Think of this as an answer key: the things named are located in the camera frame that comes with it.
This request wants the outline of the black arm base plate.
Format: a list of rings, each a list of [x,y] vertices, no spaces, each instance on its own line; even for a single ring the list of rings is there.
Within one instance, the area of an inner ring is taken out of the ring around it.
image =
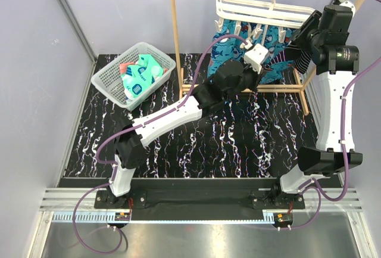
[[[277,179],[138,179],[120,197],[109,187],[96,193],[95,208],[131,210],[132,220],[208,223],[261,219],[264,210],[304,210],[302,196],[281,194]]]

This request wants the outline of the mint green sock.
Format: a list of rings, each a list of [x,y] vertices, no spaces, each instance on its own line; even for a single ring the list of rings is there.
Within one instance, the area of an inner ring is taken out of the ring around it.
[[[152,76],[140,65],[130,64],[126,74],[121,77],[124,93],[128,101],[139,98],[154,82]]]
[[[164,68],[156,61],[151,54],[140,54],[138,64],[145,68],[154,80],[159,79],[164,73]]]

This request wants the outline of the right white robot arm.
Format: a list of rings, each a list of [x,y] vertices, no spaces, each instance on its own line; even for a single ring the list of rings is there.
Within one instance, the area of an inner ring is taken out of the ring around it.
[[[311,56],[324,106],[316,147],[302,147],[298,163],[273,184],[268,200],[277,208],[301,197],[309,185],[322,193],[319,179],[344,173],[363,162],[352,138],[352,94],[359,71],[359,50],[346,44],[354,16],[352,4],[331,4],[315,11],[292,35],[291,42]]]

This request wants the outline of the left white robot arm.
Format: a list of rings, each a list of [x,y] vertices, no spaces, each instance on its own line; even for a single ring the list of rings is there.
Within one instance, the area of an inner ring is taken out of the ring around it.
[[[181,125],[221,110],[230,97],[245,89],[256,91],[262,73],[261,64],[228,60],[190,91],[187,98],[129,124],[130,131],[114,140],[117,166],[110,179],[108,201],[116,208],[127,204],[133,174],[146,161],[146,147],[152,141]]]

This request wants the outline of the black striped sock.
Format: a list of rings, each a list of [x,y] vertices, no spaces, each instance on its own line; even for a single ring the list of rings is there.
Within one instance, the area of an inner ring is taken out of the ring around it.
[[[297,59],[302,55],[303,50],[296,45],[290,43],[283,51],[279,52],[273,59],[271,59],[266,65],[265,69],[270,70],[272,65],[277,63],[295,63]]]
[[[296,59],[293,62],[294,68],[300,74],[306,74],[311,63],[311,55],[303,50],[299,50]]]

